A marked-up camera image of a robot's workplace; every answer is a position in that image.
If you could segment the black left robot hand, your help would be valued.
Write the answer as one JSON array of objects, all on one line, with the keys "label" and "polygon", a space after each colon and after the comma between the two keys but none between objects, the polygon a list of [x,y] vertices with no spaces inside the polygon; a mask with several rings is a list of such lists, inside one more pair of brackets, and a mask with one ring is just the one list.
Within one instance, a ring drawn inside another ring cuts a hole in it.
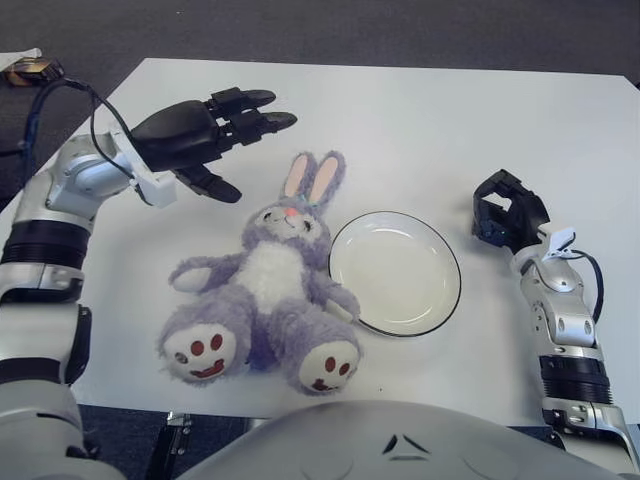
[{"label": "black left robot hand", "polygon": [[131,142],[151,171],[170,171],[196,194],[233,204],[242,193],[206,165],[237,144],[248,146],[293,126],[292,113],[259,110],[275,99],[269,90],[233,87],[207,101],[180,102],[133,128]]}]

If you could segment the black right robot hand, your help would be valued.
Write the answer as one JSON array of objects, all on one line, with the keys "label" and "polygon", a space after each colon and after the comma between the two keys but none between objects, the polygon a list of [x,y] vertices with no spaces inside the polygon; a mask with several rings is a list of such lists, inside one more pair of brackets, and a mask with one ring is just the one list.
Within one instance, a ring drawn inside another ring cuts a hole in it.
[{"label": "black right robot hand", "polygon": [[493,246],[507,247],[513,254],[541,244],[538,228],[549,221],[540,197],[504,169],[482,182],[473,194],[472,234]]}]

